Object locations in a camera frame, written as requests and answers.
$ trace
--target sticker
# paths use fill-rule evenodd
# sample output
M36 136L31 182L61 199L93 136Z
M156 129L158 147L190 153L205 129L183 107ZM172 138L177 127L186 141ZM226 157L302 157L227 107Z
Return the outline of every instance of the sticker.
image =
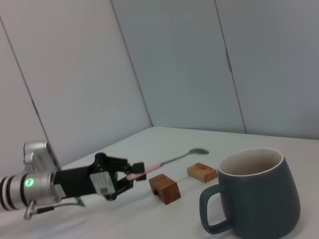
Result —
M92 173L90 178L97 194L108 195L115 193L109 172Z
M55 184L54 188L55 188L55 191L56 191L56 193L58 194L58 196L60 198L65 198L66 197L65 192L64 192L61 184Z

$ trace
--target gray mug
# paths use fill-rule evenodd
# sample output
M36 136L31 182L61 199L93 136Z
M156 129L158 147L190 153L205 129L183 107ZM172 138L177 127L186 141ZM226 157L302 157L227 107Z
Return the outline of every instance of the gray mug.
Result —
M218 168L219 184L200 195L204 229L218 234L233 229L244 239L278 239L296 226L300 201L284 156L269 148L248 149L227 157ZM220 193L226 220L207 221L207 203Z

